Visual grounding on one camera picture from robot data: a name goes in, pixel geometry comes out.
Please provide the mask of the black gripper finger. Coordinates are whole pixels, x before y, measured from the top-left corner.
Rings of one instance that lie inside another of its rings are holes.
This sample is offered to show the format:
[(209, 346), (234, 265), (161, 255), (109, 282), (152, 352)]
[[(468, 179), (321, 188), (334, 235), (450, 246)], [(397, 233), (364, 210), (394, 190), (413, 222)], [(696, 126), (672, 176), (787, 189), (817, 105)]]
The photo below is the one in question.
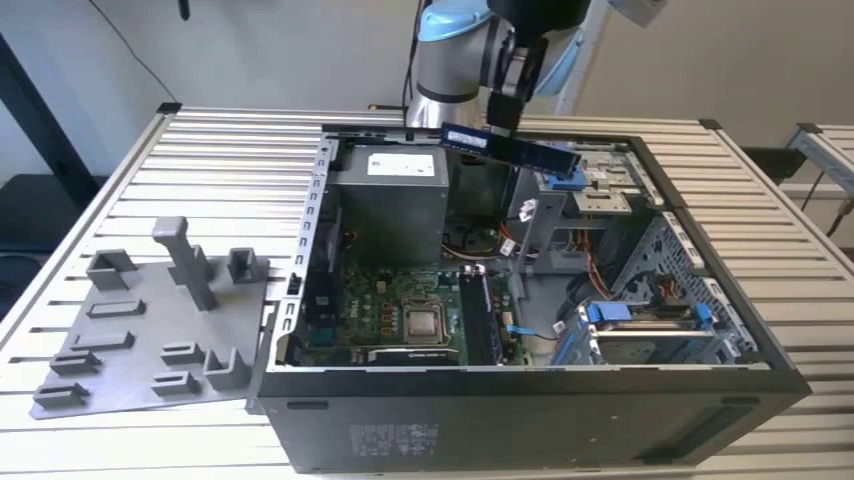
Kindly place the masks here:
[(536, 90), (539, 81), (539, 75), (544, 58), (548, 49), (548, 39), (544, 36), (536, 38), (528, 46), (527, 58), (525, 58), (525, 96), (524, 99), (529, 100)]
[(493, 133), (510, 136), (517, 129), (529, 87), (529, 49), (505, 39), (498, 50), (486, 102), (486, 124)]

